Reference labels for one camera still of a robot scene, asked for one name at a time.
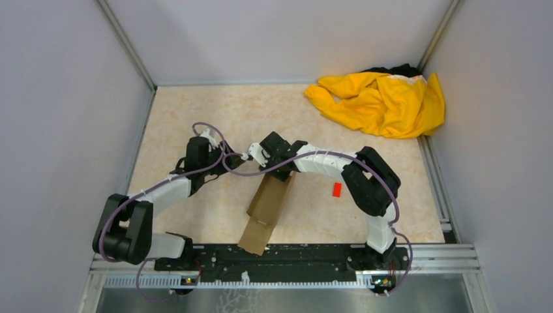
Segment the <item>brown cardboard box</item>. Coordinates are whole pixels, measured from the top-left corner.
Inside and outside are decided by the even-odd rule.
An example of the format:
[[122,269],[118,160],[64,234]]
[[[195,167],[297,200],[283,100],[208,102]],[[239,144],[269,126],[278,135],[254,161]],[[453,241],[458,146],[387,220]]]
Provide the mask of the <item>brown cardboard box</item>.
[[248,223],[238,242],[238,247],[250,254],[263,255],[279,221],[295,175],[281,181],[269,174],[261,183],[247,209]]

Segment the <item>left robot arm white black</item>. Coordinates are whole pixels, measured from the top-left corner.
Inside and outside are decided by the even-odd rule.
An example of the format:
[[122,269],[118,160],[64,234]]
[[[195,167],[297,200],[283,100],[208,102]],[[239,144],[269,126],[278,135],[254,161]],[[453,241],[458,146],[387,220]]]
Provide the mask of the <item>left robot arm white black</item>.
[[226,143],[201,136],[187,144],[186,154],[157,185],[126,196],[112,194],[106,200],[92,249],[106,261],[139,265],[150,259],[170,259],[180,270],[194,265],[192,240],[176,233],[154,233],[155,215],[197,193],[206,178],[218,178],[245,163]]

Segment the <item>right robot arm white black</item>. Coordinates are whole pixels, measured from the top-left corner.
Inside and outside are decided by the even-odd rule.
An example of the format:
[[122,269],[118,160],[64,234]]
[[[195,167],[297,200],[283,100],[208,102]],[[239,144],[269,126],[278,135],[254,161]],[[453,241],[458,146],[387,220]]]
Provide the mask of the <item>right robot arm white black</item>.
[[397,197],[401,180],[374,148],[364,146],[358,152],[338,152],[301,140],[289,143],[272,132],[260,143],[252,143],[247,155],[259,164],[262,173],[281,181],[293,172],[340,179],[366,215],[369,264],[383,269],[392,261],[396,247],[393,225],[399,220]]

